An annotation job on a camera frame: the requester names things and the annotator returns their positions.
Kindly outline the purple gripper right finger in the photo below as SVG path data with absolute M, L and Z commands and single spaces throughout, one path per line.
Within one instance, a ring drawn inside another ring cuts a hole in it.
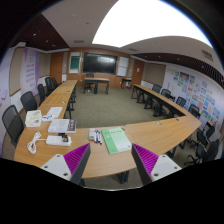
M 137 144 L 132 144 L 131 153 L 143 185 L 147 185 L 181 170 L 181 167 L 167 155 L 162 154 L 158 156 Z

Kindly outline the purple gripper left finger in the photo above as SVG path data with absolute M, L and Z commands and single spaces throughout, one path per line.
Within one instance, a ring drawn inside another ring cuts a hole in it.
M 90 153 L 90 144 L 87 143 L 65 155 L 56 154 L 42 165 L 41 168 L 79 185 Z

